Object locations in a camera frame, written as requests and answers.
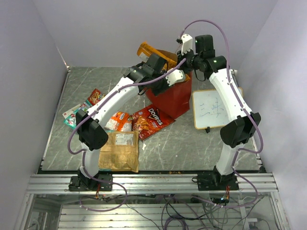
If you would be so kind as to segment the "red paper bag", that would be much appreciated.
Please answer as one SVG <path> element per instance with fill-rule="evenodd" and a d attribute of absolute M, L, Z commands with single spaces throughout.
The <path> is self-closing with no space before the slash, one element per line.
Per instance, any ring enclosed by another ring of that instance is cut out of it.
<path fill-rule="evenodd" d="M 146 92 L 147 98 L 161 111 L 177 119 L 189 110 L 192 88 L 192 73 L 186 75 L 184 82 L 177 83 L 165 92 L 155 96 L 152 90 Z"/>

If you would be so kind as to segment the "red Doritos bag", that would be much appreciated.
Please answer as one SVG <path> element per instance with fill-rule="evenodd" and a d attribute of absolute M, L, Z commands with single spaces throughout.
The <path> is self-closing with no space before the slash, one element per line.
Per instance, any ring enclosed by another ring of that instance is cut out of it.
<path fill-rule="evenodd" d="M 132 130 L 138 131 L 141 141 L 175 122 L 175 119 L 153 104 L 131 114 L 129 118 L 132 123 Z"/>

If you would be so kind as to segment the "brown paper snack bag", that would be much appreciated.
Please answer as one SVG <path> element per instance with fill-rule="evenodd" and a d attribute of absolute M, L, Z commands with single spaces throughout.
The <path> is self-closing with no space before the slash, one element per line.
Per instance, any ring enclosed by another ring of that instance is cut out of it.
<path fill-rule="evenodd" d="M 101 171 L 139 171 L 139 134 L 137 131 L 108 131 L 108 141 L 101 148 L 98 168 Z"/>

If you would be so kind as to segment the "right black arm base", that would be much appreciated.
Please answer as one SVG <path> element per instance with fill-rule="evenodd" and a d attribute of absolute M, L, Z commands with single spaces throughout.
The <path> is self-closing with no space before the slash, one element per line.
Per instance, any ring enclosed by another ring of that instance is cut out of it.
<path fill-rule="evenodd" d="M 191 180 L 197 184 L 199 191 L 225 191 L 227 188 L 232 191 L 239 189 L 237 177 L 234 174 L 220 176 L 213 172 L 205 172 L 192 177 Z"/>

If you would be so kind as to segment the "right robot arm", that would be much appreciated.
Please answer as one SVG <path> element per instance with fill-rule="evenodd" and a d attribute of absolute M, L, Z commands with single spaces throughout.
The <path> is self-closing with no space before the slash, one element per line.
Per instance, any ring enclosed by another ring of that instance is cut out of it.
<path fill-rule="evenodd" d="M 177 42 L 182 45 L 177 53 L 178 61 L 183 61 L 181 70 L 202 72 L 217 90 L 227 112 L 229 122 L 220 130 L 223 148 L 211 178 L 212 186 L 220 190 L 234 176 L 237 155 L 257 131 L 261 116 L 252 112 L 244 101 L 226 58 L 216 56 L 211 35 L 193 38 L 189 34 L 182 34 Z"/>

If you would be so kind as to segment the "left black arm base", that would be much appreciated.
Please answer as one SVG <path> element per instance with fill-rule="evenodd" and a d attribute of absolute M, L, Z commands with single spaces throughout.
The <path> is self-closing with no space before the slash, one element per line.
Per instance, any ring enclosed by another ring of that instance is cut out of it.
<path fill-rule="evenodd" d="M 82 173 L 72 176 L 70 179 L 68 190 L 70 192 L 86 192 L 86 191 L 111 191 L 113 177 L 110 174 L 97 174 L 95 180 L 84 176 Z"/>

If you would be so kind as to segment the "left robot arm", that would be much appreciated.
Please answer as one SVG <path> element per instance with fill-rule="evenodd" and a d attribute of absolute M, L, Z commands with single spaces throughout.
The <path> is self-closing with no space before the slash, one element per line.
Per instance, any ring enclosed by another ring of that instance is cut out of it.
<path fill-rule="evenodd" d="M 98 184 L 98 160 L 100 149 L 107 143 L 105 126 L 111 116 L 128 100 L 146 89 L 162 93 L 178 82 L 185 80 L 185 74 L 174 67 L 163 72 L 167 61 L 157 54 L 148 60 L 127 69 L 117 85 L 98 103 L 86 112 L 76 114 L 76 132 L 81 143 L 83 159 L 78 178 L 86 190 L 93 190 Z"/>

